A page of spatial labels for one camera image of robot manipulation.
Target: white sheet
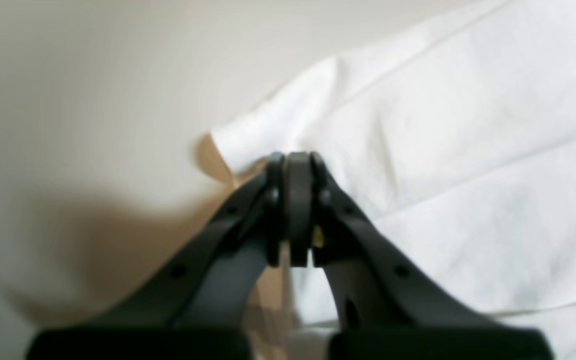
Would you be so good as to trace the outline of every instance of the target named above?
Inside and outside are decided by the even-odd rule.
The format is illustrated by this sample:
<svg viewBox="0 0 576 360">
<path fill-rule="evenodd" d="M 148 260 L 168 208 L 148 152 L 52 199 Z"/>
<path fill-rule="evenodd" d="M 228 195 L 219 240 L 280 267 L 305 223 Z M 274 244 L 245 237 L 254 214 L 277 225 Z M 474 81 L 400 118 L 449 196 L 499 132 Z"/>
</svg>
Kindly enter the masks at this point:
<svg viewBox="0 0 576 360">
<path fill-rule="evenodd" d="M 480 312 L 576 303 L 576 0 L 462 7 L 315 64 L 212 136 L 234 173 L 322 153 L 377 228 Z M 302 321 L 333 319 L 323 274 L 294 274 Z"/>
<path fill-rule="evenodd" d="M 576 360 L 576 303 L 556 309 L 494 316 L 510 326 L 539 328 L 550 340 L 557 360 Z M 288 353 L 295 360 L 326 359 L 330 337 L 337 330 L 330 326 L 309 326 L 290 337 Z"/>
</svg>

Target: black plastic arm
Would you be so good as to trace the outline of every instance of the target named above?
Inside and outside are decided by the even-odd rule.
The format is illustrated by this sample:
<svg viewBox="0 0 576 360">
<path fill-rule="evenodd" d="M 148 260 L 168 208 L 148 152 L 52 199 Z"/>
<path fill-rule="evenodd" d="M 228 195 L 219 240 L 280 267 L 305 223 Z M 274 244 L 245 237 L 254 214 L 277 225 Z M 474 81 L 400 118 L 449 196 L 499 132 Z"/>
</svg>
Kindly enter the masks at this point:
<svg viewBox="0 0 576 360">
<path fill-rule="evenodd" d="M 40 333 L 28 360 L 254 358 L 240 330 L 261 272 L 314 264 L 342 330 L 331 360 L 551 360 L 541 333 L 502 326 L 456 301 L 382 237 L 317 153 L 268 157 L 205 228 L 128 299 L 72 328 Z"/>
</svg>

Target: white fabric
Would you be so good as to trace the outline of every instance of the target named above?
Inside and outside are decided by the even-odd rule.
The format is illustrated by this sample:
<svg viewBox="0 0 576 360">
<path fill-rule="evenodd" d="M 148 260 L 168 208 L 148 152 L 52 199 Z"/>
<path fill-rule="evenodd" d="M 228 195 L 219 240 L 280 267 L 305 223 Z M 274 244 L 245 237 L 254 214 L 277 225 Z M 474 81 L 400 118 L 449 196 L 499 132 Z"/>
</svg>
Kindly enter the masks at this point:
<svg viewBox="0 0 576 360">
<path fill-rule="evenodd" d="M 576 304 L 557 309 L 495 316 L 509 326 L 538 328 L 544 331 L 557 360 L 576 360 Z M 290 337 L 288 353 L 294 360 L 326 359 L 330 337 L 336 330 L 309 327 Z"/>
<path fill-rule="evenodd" d="M 272 151 L 322 153 L 377 228 L 480 312 L 576 303 L 576 0 L 474 2 L 315 64 L 212 137 L 236 174 Z M 333 319 L 322 272 L 294 275 L 302 321 Z"/>
</svg>

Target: screw hole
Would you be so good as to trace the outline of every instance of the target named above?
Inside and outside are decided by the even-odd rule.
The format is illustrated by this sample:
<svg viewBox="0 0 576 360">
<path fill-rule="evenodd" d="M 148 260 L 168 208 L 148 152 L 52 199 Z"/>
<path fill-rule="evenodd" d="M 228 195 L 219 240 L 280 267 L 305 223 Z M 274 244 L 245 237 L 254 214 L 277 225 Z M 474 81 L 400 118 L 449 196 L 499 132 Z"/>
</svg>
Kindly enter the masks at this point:
<svg viewBox="0 0 576 360">
<path fill-rule="evenodd" d="M 186 275 L 186 272 L 188 272 L 186 266 L 183 264 L 179 264 L 172 268 L 172 270 L 170 271 L 170 276 L 172 276 L 174 279 L 178 279 Z"/>
<path fill-rule="evenodd" d="M 402 265 L 395 266 L 395 274 L 400 278 L 407 278 L 410 275 L 410 271 Z"/>
<path fill-rule="evenodd" d="M 359 312 L 354 301 L 349 298 L 345 299 L 345 321 L 349 328 L 359 328 Z"/>
</svg>

